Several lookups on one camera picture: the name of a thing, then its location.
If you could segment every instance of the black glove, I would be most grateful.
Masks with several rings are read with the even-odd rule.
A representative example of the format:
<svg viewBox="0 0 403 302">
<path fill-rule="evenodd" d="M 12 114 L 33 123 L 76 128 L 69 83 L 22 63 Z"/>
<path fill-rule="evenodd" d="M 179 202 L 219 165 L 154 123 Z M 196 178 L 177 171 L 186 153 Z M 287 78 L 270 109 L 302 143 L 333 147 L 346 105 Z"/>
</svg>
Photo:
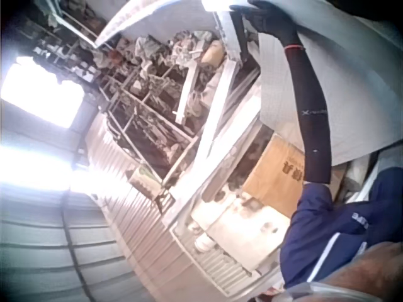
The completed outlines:
<svg viewBox="0 0 403 302">
<path fill-rule="evenodd" d="M 283 10 L 268 1 L 247 1 L 257 8 L 231 5 L 230 9 L 245 16 L 259 33 L 267 33 L 279 39 L 284 47 L 301 43 L 294 21 Z"/>
</svg>

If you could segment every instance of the window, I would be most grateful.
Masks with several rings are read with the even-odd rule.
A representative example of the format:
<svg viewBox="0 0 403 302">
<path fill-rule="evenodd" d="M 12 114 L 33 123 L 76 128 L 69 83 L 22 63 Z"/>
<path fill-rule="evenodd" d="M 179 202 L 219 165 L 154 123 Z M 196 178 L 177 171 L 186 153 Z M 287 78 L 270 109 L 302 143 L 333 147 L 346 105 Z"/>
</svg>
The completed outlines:
<svg viewBox="0 0 403 302">
<path fill-rule="evenodd" d="M 31 57 L 18 57 L 7 73 L 1 98 L 46 121 L 64 128 L 71 126 L 84 97 L 72 81 L 57 83 L 55 74 Z"/>
</svg>

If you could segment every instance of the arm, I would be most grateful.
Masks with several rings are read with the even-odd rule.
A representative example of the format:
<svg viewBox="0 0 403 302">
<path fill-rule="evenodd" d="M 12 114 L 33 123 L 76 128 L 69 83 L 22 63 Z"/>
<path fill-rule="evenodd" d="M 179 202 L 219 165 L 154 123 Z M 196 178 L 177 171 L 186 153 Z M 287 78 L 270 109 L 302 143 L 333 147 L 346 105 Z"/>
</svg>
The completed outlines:
<svg viewBox="0 0 403 302">
<path fill-rule="evenodd" d="M 332 155 L 326 100 L 298 36 L 292 45 L 284 46 L 290 65 L 298 121 L 305 147 L 304 180 L 329 184 Z"/>
<path fill-rule="evenodd" d="M 285 48 L 305 147 L 304 180 L 329 184 L 331 144 L 326 100 L 296 26 L 286 13 L 269 2 L 249 0 L 249 3 L 258 8 L 230 8 L 241 12 L 258 32 L 275 36 Z"/>
</svg>

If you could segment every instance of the bright window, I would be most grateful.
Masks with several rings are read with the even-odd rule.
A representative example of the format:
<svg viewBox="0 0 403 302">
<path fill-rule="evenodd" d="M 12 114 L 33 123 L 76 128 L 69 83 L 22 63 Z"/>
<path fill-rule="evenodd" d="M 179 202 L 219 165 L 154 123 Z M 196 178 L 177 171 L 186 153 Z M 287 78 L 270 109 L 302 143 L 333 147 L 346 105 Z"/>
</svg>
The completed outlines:
<svg viewBox="0 0 403 302">
<path fill-rule="evenodd" d="M 31 57 L 18 57 L 7 73 L 1 98 L 46 121 L 71 126 L 82 103 L 84 90 L 72 81 L 57 83 L 55 74 Z"/>
<path fill-rule="evenodd" d="M 0 146 L 0 182 L 39 190 L 94 193 L 93 174 L 57 157 Z"/>
</svg>

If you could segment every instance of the black arm sleeve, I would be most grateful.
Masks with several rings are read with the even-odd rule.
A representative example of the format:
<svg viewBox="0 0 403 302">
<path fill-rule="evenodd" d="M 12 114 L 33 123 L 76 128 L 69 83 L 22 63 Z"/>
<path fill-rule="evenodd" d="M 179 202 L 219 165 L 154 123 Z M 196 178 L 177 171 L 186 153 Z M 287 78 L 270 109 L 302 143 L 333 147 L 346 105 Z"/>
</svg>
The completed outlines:
<svg viewBox="0 0 403 302">
<path fill-rule="evenodd" d="M 326 100 L 303 48 L 285 50 L 305 147 L 305 181 L 329 184 L 332 153 Z"/>
</svg>

